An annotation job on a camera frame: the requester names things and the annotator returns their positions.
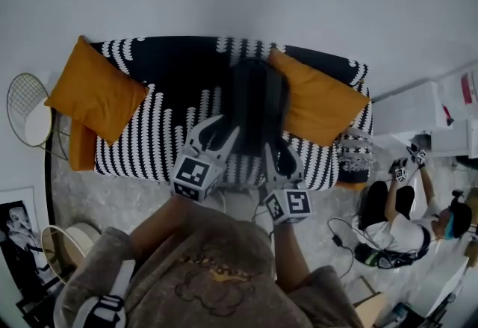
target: person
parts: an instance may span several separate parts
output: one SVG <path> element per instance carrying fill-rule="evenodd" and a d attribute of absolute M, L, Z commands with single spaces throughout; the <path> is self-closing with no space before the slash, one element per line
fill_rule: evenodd
<path fill-rule="evenodd" d="M 134 259 L 127 327 L 362 327 L 333 268 L 309 273 L 292 225 L 273 231 L 275 259 L 261 227 L 175 195 L 130 235 L 105 230 L 62 291 L 55 325 L 72 326 Z"/>
<path fill-rule="evenodd" d="M 455 198 L 450 207 L 441 210 L 435 201 L 432 180 L 425 164 L 421 164 L 419 170 L 427 204 L 422 218 L 410 220 L 415 198 L 413 187 L 399 188 L 396 179 L 391 180 L 389 189 L 385 182 L 375 182 L 370 186 L 363 212 L 353 220 L 361 243 L 393 253 L 421 250 L 426 253 L 433 241 L 456 239 L 468 231 L 470 207 Z"/>

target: black pants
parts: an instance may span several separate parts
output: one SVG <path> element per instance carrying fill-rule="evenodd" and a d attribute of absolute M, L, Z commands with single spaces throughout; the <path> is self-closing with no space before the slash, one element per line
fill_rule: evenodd
<path fill-rule="evenodd" d="M 360 224 L 362 229 L 368 226 L 386 222 L 385 204 L 387 202 L 388 189 L 387 184 L 383 181 L 375 182 L 368 189 L 367 199 L 363 212 L 360 216 Z M 415 198 L 415 191 L 412 186 L 405 186 L 399 188 L 397 191 L 397 202 L 395 209 L 410 219 L 410 210 L 412 209 L 413 199 Z"/>

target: orange pillow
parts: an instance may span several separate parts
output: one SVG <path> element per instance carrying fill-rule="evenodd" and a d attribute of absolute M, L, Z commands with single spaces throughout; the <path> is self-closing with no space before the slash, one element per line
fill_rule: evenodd
<path fill-rule="evenodd" d="M 111 145 L 147 93 L 148 88 L 120 72 L 80 36 L 45 105 L 94 130 Z"/>
<path fill-rule="evenodd" d="M 291 89 L 285 130 L 317 145 L 331 146 L 369 101 L 351 87 L 278 49 L 272 50 L 269 62 L 287 76 Z"/>
<path fill-rule="evenodd" d="M 69 132 L 69 166 L 73 171 L 95 168 L 96 133 L 80 122 L 72 120 Z"/>

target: black hair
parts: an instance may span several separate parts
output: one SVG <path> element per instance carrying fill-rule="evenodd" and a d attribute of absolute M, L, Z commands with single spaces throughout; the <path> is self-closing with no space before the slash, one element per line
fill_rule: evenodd
<path fill-rule="evenodd" d="M 453 213 L 453 236 L 459 238 L 465 234 L 471 225 L 471 208 L 460 203 L 457 199 L 451 202 L 450 211 Z"/>

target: white t-shirt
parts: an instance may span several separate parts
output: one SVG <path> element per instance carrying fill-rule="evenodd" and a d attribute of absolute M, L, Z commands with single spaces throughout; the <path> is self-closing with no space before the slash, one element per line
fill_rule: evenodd
<path fill-rule="evenodd" d="M 437 206 L 435 199 L 432 199 L 425 214 L 421 219 L 408 220 L 402 214 L 395 217 L 394 222 L 381 222 L 368 226 L 365 231 L 359 230 L 359 217 L 354 217 L 352 225 L 356 231 L 356 235 L 361 243 L 365 243 L 375 250 L 381 248 L 382 250 L 395 251 L 398 253 L 414 252 L 419 250 L 423 245 L 423 230 L 425 227 L 430 233 L 430 240 L 436 239 L 435 233 L 432 229 L 432 221 L 438 220 L 434 215 L 440 213 L 440 208 Z"/>

